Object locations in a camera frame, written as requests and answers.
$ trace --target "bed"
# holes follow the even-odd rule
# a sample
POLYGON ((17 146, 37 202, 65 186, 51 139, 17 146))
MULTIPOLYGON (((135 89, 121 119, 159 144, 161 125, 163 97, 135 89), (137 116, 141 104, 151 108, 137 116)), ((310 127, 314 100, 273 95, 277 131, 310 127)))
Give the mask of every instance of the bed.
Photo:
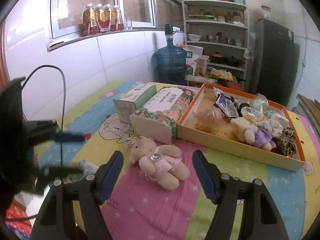
MULTIPOLYGON (((164 86, 152 83, 157 90, 164 86)), ((106 163, 115 150, 124 154, 124 166, 116 187, 102 214, 114 240, 162 239, 200 240, 208 231, 216 206, 205 198, 192 167, 192 153, 202 150, 207 160, 243 181, 263 180, 285 223, 289 239, 301 239, 320 210, 320 144, 307 119, 289 112, 302 143, 306 164, 297 172, 242 159, 182 139, 175 145, 183 154, 190 177, 174 191, 166 191, 146 180, 138 165, 129 164, 126 139, 134 136, 131 125, 121 123, 113 98, 135 86, 136 82, 112 82, 74 106, 65 115, 65 129, 82 132, 82 144, 63 145, 63 163, 84 159, 96 166, 106 163)), ((35 149, 39 166, 60 164, 60 145, 48 142, 35 149)), ((243 201, 238 200, 230 239, 237 239, 243 201)), ((84 229, 80 207, 74 203, 77 224, 84 229)))

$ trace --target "blue water bottle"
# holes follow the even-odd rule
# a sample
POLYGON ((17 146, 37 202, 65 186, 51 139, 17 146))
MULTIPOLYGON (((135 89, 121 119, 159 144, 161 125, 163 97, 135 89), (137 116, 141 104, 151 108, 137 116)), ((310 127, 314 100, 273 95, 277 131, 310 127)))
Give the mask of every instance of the blue water bottle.
POLYGON ((157 72, 160 83, 187 85, 186 51, 173 45, 173 28, 171 24, 164 26, 167 46, 155 52, 157 72))

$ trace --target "green box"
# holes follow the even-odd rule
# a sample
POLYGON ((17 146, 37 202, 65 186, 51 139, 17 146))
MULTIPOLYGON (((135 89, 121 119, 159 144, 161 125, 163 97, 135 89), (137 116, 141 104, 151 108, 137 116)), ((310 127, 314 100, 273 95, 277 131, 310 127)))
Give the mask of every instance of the green box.
POLYGON ((131 123, 129 116, 157 93, 155 85, 138 85, 124 95, 113 99, 121 122, 131 123))

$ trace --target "refrigerator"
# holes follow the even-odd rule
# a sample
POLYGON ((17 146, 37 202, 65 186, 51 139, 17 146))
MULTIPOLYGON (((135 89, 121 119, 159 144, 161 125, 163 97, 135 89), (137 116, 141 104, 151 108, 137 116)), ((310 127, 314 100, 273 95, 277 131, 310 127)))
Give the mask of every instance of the refrigerator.
POLYGON ((249 92, 286 106, 296 73, 293 32, 270 20, 258 20, 249 92))

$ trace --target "windowsill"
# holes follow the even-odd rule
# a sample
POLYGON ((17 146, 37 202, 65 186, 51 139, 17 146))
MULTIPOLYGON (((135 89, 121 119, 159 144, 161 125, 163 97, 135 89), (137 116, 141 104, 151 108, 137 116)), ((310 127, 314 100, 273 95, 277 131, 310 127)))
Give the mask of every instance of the windowsill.
POLYGON ((164 30, 158 29, 158 28, 137 28, 133 30, 123 30, 123 31, 115 31, 115 32, 106 32, 106 33, 97 33, 89 36, 84 36, 84 37, 78 37, 77 34, 75 34, 73 37, 68 37, 66 38, 65 41, 58 42, 56 44, 50 45, 50 47, 47 49, 48 52, 53 51, 55 49, 61 48, 63 46, 66 46, 68 44, 72 44, 77 41, 82 41, 85 39, 93 38, 93 37, 98 37, 98 36, 103 36, 103 35, 109 35, 109 34, 115 34, 115 33, 127 33, 127 32, 143 32, 143 31, 161 31, 163 32, 164 30))

